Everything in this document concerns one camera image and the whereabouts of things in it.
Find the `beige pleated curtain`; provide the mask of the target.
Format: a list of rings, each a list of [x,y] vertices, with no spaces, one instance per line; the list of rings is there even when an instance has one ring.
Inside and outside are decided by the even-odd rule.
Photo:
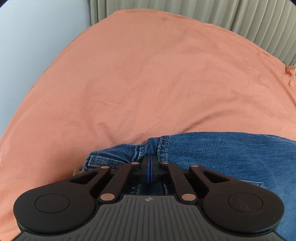
[[[295,65],[294,1],[89,1],[94,25],[122,9],[166,11],[230,30]]]

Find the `blue denim jeans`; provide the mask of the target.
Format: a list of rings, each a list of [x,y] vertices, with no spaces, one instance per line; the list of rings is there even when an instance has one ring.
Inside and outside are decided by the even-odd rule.
[[[201,165],[274,192],[285,206],[277,231],[286,240],[295,240],[295,141],[250,133],[182,133],[149,138],[142,145],[121,144],[93,151],[82,170],[116,169],[145,155],[156,155],[158,161],[182,169]]]

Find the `orange bed sheet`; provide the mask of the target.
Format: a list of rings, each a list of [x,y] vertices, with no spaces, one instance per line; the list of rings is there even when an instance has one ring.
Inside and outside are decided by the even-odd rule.
[[[1,139],[1,240],[15,200],[90,152],[189,132],[295,139],[295,68],[229,30],[148,9],[82,32],[31,87]]]

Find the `tan drawstring of jeans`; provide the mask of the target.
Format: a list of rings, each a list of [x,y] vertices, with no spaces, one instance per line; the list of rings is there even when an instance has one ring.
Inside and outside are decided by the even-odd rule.
[[[73,171],[73,176],[79,175],[81,174],[81,170],[80,169],[74,169]]]

